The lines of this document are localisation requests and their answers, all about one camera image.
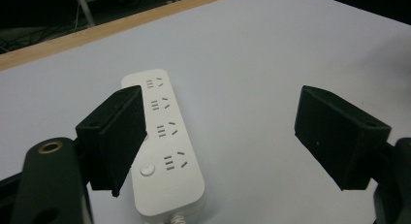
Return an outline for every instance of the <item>wooden strip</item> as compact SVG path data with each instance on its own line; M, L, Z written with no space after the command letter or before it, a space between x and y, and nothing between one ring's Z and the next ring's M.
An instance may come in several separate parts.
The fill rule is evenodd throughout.
M157 9L127 16L73 34L0 55L0 71L82 46L159 18L177 14L217 0L181 0Z

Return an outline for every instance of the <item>round white button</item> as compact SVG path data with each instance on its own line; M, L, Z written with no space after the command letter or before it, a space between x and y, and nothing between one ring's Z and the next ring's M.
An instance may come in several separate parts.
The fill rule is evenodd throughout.
M155 171L154 164L144 164L140 167L140 172L143 176L151 176Z

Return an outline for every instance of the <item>white power strip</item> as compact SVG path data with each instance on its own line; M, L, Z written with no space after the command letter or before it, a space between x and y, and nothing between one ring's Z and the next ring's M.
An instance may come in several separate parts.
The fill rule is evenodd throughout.
M145 71L121 85L140 85L144 102L148 135L131 169L137 211L145 223L185 223L203 207L206 187L169 76Z

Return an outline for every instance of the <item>electrical socket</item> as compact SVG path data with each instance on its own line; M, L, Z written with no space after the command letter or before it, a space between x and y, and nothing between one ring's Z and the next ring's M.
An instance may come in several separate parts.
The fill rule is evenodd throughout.
M153 224L198 211L206 200L205 182L167 72L135 73L121 84L140 85L144 102L148 135L131 169L138 212Z

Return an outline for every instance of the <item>table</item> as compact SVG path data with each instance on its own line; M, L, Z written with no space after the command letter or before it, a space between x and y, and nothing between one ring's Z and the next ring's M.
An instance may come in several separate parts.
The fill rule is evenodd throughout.
M344 191L294 136L303 85L410 136L411 27L332 0L221 0L0 72L0 177L75 126L131 73L162 68L202 168L191 223L372 223L375 182ZM142 223L128 177L90 192L95 222Z

